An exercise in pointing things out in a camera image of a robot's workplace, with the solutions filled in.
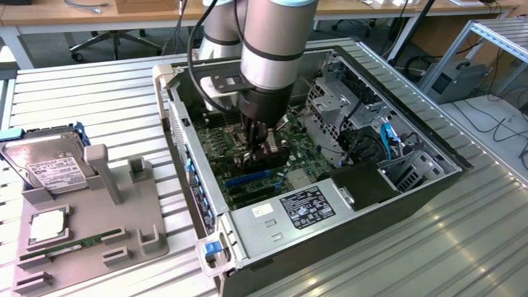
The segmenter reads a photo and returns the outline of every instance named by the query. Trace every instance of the power supply label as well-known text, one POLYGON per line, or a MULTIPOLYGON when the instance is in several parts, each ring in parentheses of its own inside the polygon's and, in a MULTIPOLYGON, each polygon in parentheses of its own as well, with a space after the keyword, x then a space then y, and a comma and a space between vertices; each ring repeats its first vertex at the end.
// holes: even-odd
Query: power supply label
POLYGON ((336 214, 318 186, 282 198, 280 203, 299 230, 336 214))
POLYGON ((83 171, 74 157, 28 164, 27 167, 48 190, 86 182, 83 171))

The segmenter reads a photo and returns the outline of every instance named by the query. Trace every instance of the metal workbench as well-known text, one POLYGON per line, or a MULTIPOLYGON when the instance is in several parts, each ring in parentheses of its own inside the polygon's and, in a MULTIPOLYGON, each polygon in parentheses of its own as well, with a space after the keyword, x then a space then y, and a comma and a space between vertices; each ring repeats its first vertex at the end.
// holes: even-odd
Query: metal workbench
MULTIPOLYGON (((519 74, 527 69, 528 20, 526 19, 526 17, 514 19, 471 20, 463 28, 454 43, 451 44, 450 49, 443 56, 443 59, 420 81, 420 89, 424 93, 430 91, 434 83, 436 82, 436 79, 440 76, 440 73, 443 72, 447 63, 456 55, 458 50, 460 50, 460 46, 467 42, 467 38, 471 32, 476 33, 487 42, 491 42, 494 45, 496 45, 499 47, 499 50, 503 49, 523 62, 514 74, 499 87, 496 93, 502 93, 504 91, 515 78, 518 78, 519 74)), ((484 43, 480 43, 480 45, 474 48, 474 50, 468 54, 470 57, 474 56, 474 53, 476 53, 483 44, 484 43)))
MULTIPOLYGON (((402 223, 367 238, 252 296, 466 296, 528 294, 528 192, 463 127, 362 44, 342 45, 475 169, 402 223)), ((196 235, 158 121, 151 68, 184 56, 20 71, 10 81, 3 129, 47 127, 74 119, 92 143, 110 147, 111 166, 143 155, 155 179, 170 254, 50 296, 215 296, 200 271, 196 235)), ((22 206, 20 180, 0 175, 0 297, 10 296, 22 206)))

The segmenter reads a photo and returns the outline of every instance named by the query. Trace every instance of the metal rack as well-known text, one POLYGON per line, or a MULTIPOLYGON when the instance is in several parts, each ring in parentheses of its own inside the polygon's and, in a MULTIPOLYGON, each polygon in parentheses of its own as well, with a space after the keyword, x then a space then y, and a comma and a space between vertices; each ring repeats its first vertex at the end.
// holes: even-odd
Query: metal rack
POLYGON ((496 20, 471 20, 462 30, 454 44, 446 52, 436 67, 430 71, 420 82, 420 89, 427 93, 451 61, 460 46, 467 40, 468 34, 475 32, 482 38, 498 45, 504 51, 516 56, 524 63, 499 87, 502 93, 518 75, 527 68, 528 63, 528 20, 522 18, 496 20))

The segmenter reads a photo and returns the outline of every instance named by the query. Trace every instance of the hard drive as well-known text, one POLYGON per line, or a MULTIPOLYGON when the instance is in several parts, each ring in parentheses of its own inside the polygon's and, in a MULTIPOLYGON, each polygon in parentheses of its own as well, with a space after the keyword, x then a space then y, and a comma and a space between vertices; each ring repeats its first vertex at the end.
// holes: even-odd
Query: hard drive
POLYGON ((52 194, 84 188, 86 178, 96 174, 83 159, 87 145, 80 124, 0 133, 0 156, 24 179, 27 188, 44 187, 52 194))

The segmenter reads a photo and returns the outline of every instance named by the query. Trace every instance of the office chair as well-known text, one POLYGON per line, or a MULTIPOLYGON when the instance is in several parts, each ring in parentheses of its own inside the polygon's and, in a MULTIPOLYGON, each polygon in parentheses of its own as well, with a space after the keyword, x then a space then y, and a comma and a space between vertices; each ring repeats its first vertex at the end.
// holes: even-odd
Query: office chair
MULTIPOLYGON (((338 23, 332 25, 334 31, 338 31, 339 24, 343 23, 344 21, 350 22, 350 20, 339 20, 338 23)), ((368 38, 368 37, 371 37, 371 30, 376 26, 376 19, 371 19, 368 23, 364 23, 364 25, 367 26, 367 31, 364 32, 364 37, 368 38)))
MULTIPOLYGON (((139 38, 136 36, 132 36, 130 34, 127 34, 127 32, 130 32, 132 30, 111 30, 107 33, 99 34, 98 31, 92 31, 92 38, 88 39, 86 42, 83 42, 82 44, 78 44, 76 46, 74 46, 70 49, 70 52, 72 53, 72 59, 76 60, 76 62, 82 62, 83 61, 83 54, 79 53, 78 51, 86 49, 87 47, 90 47, 91 45, 95 45, 96 43, 100 43, 103 40, 107 39, 112 39, 114 41, 114 59, 119 60, 119 53, 118 53, 118 47, 120 45, 120 39, 127 39, 131 40, 142 45, 147 45, 151 48, 156 49, 156 55, 162 55, 162 47, 154 43, 150 42, 148 40, 139 38)), ((140 37, 146 37, 147 33, 144 29, 140 29, 140 37)))

